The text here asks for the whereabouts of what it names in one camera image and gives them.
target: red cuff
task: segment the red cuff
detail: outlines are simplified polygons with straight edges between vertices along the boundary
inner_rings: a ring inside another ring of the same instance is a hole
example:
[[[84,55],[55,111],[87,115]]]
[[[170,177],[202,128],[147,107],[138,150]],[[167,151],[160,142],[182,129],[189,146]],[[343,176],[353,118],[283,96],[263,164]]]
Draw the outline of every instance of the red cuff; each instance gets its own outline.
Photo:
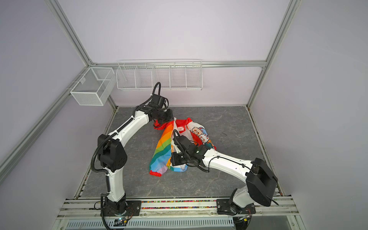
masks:
[[[153,172],[152,170],[151,170],[151,171],[149,171],[149,174],[150,174],[150,175],[153,175],[153,176],[157,176],[157,177],[162,176],[162,174],[161,174],[161,173]]]

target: cartoon character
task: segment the cartoon character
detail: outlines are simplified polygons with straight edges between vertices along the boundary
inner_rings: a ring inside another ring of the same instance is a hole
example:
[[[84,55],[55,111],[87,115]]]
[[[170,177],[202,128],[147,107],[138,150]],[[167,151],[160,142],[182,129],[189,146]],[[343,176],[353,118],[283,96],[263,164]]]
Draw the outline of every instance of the cartoon character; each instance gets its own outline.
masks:
[[[194,127],[192,128],[192,132],[197,135],[202,143],[210,148],[214,148],[215,146],[212,144],[212,141],[209,139],[206,130],[203,127]]]

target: marble pattern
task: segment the marble pattern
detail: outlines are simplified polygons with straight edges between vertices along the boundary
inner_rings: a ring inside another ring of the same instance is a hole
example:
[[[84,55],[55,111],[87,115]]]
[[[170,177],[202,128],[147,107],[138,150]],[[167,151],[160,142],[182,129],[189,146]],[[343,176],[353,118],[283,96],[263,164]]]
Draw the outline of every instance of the marble pattern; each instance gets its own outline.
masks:
[[[177,119],[190,117],[203,125],[212,143],[221,153],[241,159],[261,158],[245,107],[172,107]],[[119,127],[131,116],[132,108],[120,108],[111,129]],[[222,171],[205,173],[197,168],[185,172],[167,170],[161,177],[149,174],[149,163],[163,131],[155,130],[153,122],[143,126],[127,143],[128,161],[124,166],[124,189],[127,198],[142,197],[211,197],[230,196],[244,183]],[[98,197],[106,192],[103,173],[91,172],[82,193],[83,197]]]

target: white mesh basket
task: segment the white mesh basket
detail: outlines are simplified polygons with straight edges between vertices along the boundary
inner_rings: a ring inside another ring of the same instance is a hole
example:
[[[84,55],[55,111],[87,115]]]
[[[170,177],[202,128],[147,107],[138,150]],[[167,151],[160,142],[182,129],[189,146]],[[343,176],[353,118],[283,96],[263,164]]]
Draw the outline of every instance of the white mesh basket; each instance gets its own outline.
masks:
[[[112,68],[90,67],[70,93],[79,105],[103,106],[116,83]]]
[[[118,61],[117,87],[120,90],[152,89],[159,81],[163,89],[202,89],[200,60],[162,62],[162,60]]]

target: white tag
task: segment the white tag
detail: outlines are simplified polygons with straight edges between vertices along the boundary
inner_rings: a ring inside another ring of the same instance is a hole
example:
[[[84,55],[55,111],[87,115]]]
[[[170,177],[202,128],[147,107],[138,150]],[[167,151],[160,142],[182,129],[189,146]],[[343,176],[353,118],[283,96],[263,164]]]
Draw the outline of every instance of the white tag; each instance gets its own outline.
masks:
[[[85,77],[82,77],[82,79],[80,80],[81,84],[83,84],[86,81]]]

